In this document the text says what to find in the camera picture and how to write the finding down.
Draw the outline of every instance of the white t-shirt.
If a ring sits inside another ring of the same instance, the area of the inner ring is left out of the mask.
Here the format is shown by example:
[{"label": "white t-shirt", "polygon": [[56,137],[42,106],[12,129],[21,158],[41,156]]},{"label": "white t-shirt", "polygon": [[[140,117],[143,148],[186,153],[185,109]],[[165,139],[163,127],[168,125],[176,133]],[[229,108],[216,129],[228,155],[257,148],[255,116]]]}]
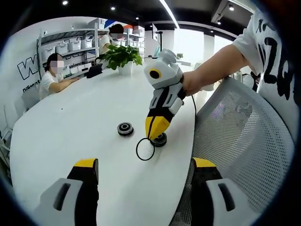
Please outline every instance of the white t-shirt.
[{"label": "white t-shirt", "polygon": [[109,35],[109,33],[107,33],[100,40],[99,54],[104,54],[108,51],[107,48],[104,48],[105,44],[107,44],[107,43],[114,45],[114,46],[117,45],[117,43],[114,41],[114,39]]},{"label": "white t-shirt", "polygon": [[56,74],[55,77],[52,76],[52,74],[47,71],[42,79],[41,79],[41,83],[40,83],[40,99],[44,99],[45,97],[47,97],[50,93],[49,93],[49,86],[51,83],[56,82],[59,83],[63,80],[63,75],[62,74]]},{"label": "white t-shirt", "polygon": [[296,142],[300,97],[295,90],[292,65],[287,61],[287,54],[273,25],[260,11],[255,11],[248,27],[233,45],[249,61],[253,72],[261,73],[257,93],[277,111]]}]

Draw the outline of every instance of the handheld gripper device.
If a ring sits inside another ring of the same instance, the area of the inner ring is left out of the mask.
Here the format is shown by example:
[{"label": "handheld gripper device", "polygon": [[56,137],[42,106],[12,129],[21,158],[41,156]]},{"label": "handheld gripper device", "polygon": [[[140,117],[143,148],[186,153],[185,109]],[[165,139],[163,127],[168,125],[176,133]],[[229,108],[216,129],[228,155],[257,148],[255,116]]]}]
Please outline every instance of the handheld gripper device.
[{"label": "handheld gripper device", "polygon": [[150,140],[156,139],[169,127],[186,96],[181,83],[183,72],[176,63],[176,55],[163,49],[158,56],[144,69],[147,80],[155,88],[145,121],[146,136]]}]

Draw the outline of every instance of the hand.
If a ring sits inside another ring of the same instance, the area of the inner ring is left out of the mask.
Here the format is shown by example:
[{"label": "hand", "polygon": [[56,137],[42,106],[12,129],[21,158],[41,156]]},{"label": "hand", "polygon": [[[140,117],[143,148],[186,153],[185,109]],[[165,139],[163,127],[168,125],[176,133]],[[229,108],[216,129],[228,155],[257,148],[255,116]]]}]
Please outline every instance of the hand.
[{"label": "hand", "polygon": [[79,78],[79,77],[76,77],[76,78],[72,79],[72,82],[75,82],[75,81],[77,81],[77,80],[80,80],[80,78]]},{"label": "hand", "polygon": [[183,88],[187,96],[191,96],[202,88],[201,77],[196,71],[183,73]]}]

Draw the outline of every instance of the window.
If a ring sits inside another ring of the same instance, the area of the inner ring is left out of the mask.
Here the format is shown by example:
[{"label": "window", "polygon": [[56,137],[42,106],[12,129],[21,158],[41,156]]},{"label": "window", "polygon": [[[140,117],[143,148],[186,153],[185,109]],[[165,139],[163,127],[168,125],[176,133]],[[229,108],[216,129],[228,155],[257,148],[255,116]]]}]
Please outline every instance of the window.
[{"label": "window", "polygon": [[221,48],[232,44],[232,41],[222,38],[220,36],[214,36],[214,54],[217,53]]},{"label": "window", "polygon": [[186,62],[202,62],[204,54],[204,33],[186,29],[175,29],[174,53],[183,53],[181,60]]}]

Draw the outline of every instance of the black cable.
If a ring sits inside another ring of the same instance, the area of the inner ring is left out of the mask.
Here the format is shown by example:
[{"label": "black cable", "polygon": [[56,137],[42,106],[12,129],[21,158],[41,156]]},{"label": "black cable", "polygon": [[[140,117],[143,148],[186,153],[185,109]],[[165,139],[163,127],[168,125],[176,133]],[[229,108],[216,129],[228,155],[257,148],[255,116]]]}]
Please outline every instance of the black cable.
[{"label": "black cable", "polygon": [[197,116],[197,106],[196,106],[196,102],[194,102],[193,95],[191,95],[191,97],[192,97],[192,101],[193,101],[193,104],[194,104],[195,117],[196,117]]},{"label": "black cable", "polygon": [[[143,140],[149,140],[150,143],[151,143],[151,145],[153,146],[153,152],[152,152],[150,158],[148,158],[148,159],[142,159],[142,158],[139,156],[139,154],[138,154],[138,146],[139,146],[139,144],[141,143],[141,141],[143,141]],[[155,154],[155,145],[153,144],[153,142],[152,142],[151,139],[145,137],[145,138],[142,138],[142,139],[137,143],[137,146],[136,146],[136,155],[137,155],[137,157],[138,157],[140,160],[142,160],[142,161],[148,161],[148,160],[150,160],[150,159],[154,156],[154,154]]]},{"label": "black cable", "polygon": [[[197,107],[196,107],[196,103],[195,103],[195,101],[194,101],[193,96],[191,96],[191,97],[192,97],[192,101],[193,101],[193,104],[194,104],[195,117],[196,117],[196,116],[197,116]],[[149,135],[148,135],[148,137],[150,136],[151,126],[152,126],[152,123],[150,124],[150,129],[149,129]],[[154,154],[155,154],[155,145],[154,145],[154,143],[152,142],[152,140],[149,139],[148,137],[145,137],[145,138],[142,138],[141,140],[139,140],[139,142],[137,143],[137,146],[136,146],[136,155],[137,155],[137,157],[138,157],[140,160],[142,160],[142,161],[148,161],[148,160],[150,160],[150,159],[154,156]],[[151,145],[153,146],[153,152],[152,152],[151,156],[150,156],[148,159],[142,159],[142,158],[139,156],[139,154],[138,154],[138,146],[139,146],[139,144],[141,143],[141,141],[143,141],[143,140],[149,140],[150,143],[151,143]]]}]

